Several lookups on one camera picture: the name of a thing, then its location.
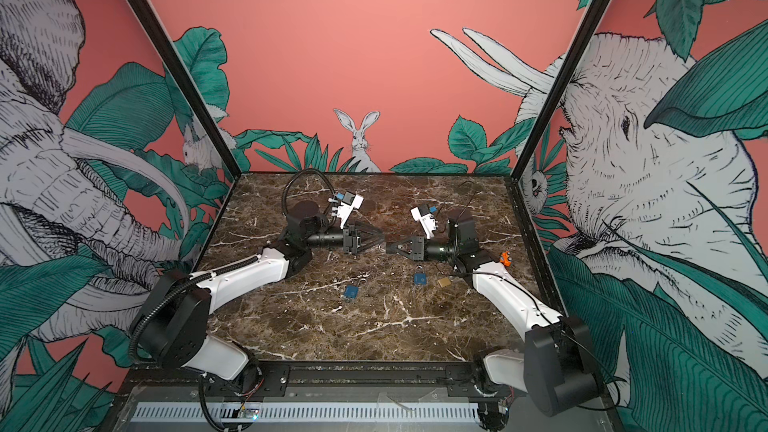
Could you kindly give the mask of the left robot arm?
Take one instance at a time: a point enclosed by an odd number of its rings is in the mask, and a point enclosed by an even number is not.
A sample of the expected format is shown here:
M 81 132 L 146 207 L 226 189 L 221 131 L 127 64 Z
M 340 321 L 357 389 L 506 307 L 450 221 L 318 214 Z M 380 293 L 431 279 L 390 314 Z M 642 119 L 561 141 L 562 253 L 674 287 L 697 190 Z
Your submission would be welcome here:
M 317 204 L 299 202 L 285 212 L 282 234 L 259 252 L 205 271 L 162 274 L 129 327 L 131 362 L 238 379 L 256 362 L 244 348 L 210 335 L 209 316 L 249 292 L 298 274 L 315 248 L 359 254 L 384 242 L 379 228 L 348 221 L 358 207 L 342 203 L 326 216 Z

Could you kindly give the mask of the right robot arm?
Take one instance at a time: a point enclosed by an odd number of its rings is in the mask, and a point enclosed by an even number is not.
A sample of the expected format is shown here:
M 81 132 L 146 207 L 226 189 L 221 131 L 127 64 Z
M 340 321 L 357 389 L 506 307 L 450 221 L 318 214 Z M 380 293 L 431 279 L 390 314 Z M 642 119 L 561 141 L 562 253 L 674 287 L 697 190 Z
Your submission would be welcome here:
M 482 358 L 478 390 L 485 393 L 489 386 L 509 386 L 527 394 L 549 417 L 600 397 L 605 382 L 586 324 L 546 305 L 513 278 L 506 260 L 481 247 L 470 213 L 450 212 L 447 239 L 436 239 L 436 212 L 433 206 L 412 208 L 411 215 L 424 234 L 389 242 L 386 250 L 412 261 L 449 264 L 524 340 L 521 352 L 501 349 Z

